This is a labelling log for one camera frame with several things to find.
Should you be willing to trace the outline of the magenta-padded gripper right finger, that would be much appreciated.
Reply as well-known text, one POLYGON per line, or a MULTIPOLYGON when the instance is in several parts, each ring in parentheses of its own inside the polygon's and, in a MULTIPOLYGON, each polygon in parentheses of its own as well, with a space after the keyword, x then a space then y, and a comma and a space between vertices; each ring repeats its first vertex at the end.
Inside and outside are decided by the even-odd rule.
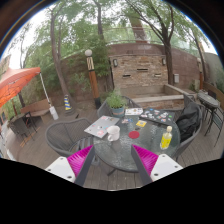
POLYGON ((143 185, 152 183, 182 169, 182 166, 168 155, 156 155, 137 145, 131 145, 131 155, 143 185))

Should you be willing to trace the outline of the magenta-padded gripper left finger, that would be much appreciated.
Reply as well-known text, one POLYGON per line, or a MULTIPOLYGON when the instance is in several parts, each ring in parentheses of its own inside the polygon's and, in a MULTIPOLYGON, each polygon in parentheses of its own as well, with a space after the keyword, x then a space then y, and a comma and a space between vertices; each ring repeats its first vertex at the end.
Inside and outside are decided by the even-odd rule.
POLYGON ((68 158, 58 157, 46 168, 46 171, 76 185, 83 186, 94 155, 94 146, 90 145, 68 158))

